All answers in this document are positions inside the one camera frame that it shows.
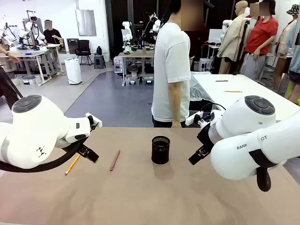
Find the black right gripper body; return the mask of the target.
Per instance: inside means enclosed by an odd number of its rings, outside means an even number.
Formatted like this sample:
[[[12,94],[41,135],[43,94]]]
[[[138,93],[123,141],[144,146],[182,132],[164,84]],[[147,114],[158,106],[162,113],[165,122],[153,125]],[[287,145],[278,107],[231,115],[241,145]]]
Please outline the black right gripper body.
[[[197,135],[197,139],[202,143],[200,151],[211,151],[212,149],[212,141],[209,137],[209,128],[210,124],[207,124]]]

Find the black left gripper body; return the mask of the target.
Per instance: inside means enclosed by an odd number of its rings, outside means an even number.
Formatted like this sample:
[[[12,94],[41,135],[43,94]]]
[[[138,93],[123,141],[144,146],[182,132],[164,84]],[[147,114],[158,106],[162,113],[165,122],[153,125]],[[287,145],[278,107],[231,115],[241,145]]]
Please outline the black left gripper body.
[[[98,122],[95,122],[92,116],[88,116],[89,122],[90,122],[90,131],[93,131],[98,126]]]

